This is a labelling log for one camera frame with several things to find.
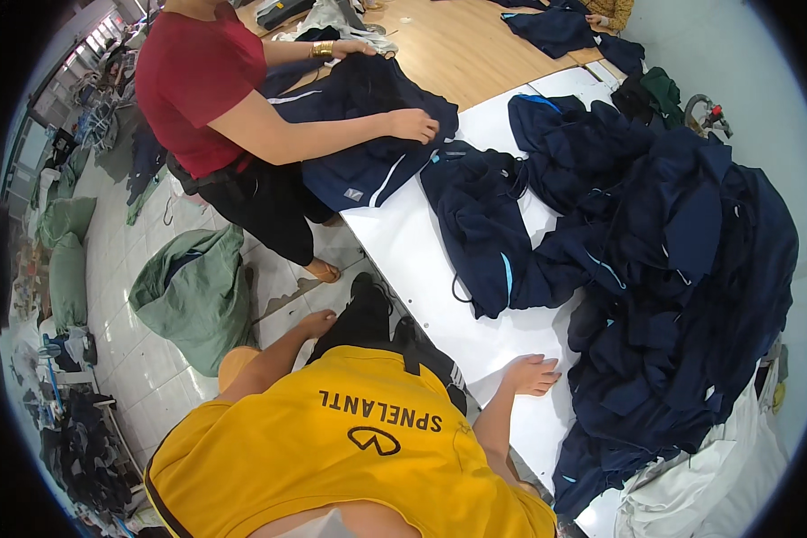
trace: black pants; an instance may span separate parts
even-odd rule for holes
[[[317,340],[307,364],[339,345],[400,353],[407,372],[419,375],[419,364],[433,372],[445,386],[452,404],[465,416],[466,385],[457,365],[451,357],[434,348],[430,342],[417,342],[410,337],[398,338],[397,333],[393,342],[389,338],[389,310],[386,296],[376,286],[362,287],[338,316],[329,332]]]
[[[305,217],[322,224],[334,211],[304,186],[301,165],[275,166],[253,158],[242,172],[232,165],[221,173],[230,181],[206,184],[198,194],[281,257],[303,267],[310,264],[314,236]]]

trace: hand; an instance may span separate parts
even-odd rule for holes
[[[377,51],[364,41],[358,39],[338,39],[332,44],[332,56],[345,59],[351,52],[361,52],[366,56],[374,56]]]
[[[562,376],[559,372],[553,372],[559,361],[559,359],[544,360],[543,355],[532,355],[517,360],[506,371],[502,383],[509,389],[514,389],[515,394],[544,396]]]
[[[610,24],[610,20],[608,19],[608,17],[605,17],[603,15],[587,15],[586,22],[588,22],[589,24],[596,24],[599,26],[607,26],[608,24]]]
[[[388,135],[396,139],[418,140],[421,144],[427,144],[440,130],[440,123],[420,108],[401,108],[387,114]]]
[[[334,315],[334,310],[323,310],[305,316],[297,327],[304,330],[307,338],[320,338],[332,328],[338,317]]]

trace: tiled floor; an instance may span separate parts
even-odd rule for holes
[[[203,210],[187,200],[174,199],[173,220],[166,226],[162,217],[171,194],[163,182],[135,225],[127,226],[125,182],[114,184],[93,164],[92,157],[75,196],[98,198],[84,241],[88,325],[99,350],[95,376],[100,391],[117,399],[120,428],[139,464],[145,465],[173,425],[195,406],[214,398],[218,390],[216,379],[197,373],[172,343],[140,322],[127,303],[131,285],[147,260],[177,234],[198,228],[218,230],[227,222],[211,207]],[[260,319],[255,336],[262,348],[311,312],[332,308],[340,313],[355,275],[363,270],[376,274],[346,226],[312,228],[317,256],[344,269],[335,284],[318,284],[304,269],[246,234],[242,254],[255,270],[252,319]],[[390,329],[402,311],[396,306]],[[301,350],[296,368],[304,365],[312,345],[307,343]]]

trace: logo on yellow shirt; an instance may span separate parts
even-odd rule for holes
[[[350,428],[347,438],[361,450],[366,450],[371,445],[375,446],[380,456],[392,456],[401,450],[401,444],[390,433],[371,426]]]

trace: light blue stripe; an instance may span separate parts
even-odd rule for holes
[[[502,255],[503,262],[505,262],[505,284],[508,286],[508,303],[505,307],[508,308],[511,306],[511,286],[514,284],[514,276],[511,275],[511,263],[508,261],[508,258],[502,252],[499,254]]]
[[[531,101],[531,102],[543,102],[545,104],[550,105],[550,107],[553,110],[555,110],[556,112],[562,113],[562,111],[559,109],[559,107],[557,107],[556,105],[554,105],[553,103],[548,101],[545,97],[542,97],[541,95],[520,95],[520,97],[522,97],[523,99],[526,99],[527,101]]]
[[[609,272],[610,272],[610,274],[612,274],[612,275],[613,275],[613,278],[614,278],[614,279],[616,279],[616,282],[618,282],[618,283],[619,283],[619,287],[620,287],[620,288],[625,289],[625,288],[627,287],[627,286],[624,284],[624,282],[622,282],[621,280],[619,280],[619,277],[618,277],[618,276],[616,276],[615,271],[613,271],[613,268],[612,268],[612,267],[610,267],[610,266],[609,266],[609,265],[607,265],[607,264],[604,264],[604,263],[603,263],[601,260],[597,260],[597,259],[595,259],[595,258],[594,258],[594,256],[592,256],[592,254],[589,254],[589,251],[586,251],[586,254],[588,254],[588,255],[589,255],[589,257],[590,257],[590,258],[592,258],[592,261],[593,261],[593,262],[595,262],[596,264],[600,265],[601,267],[606,267],[606,268],[607,268],[607,271],[609,271]]]

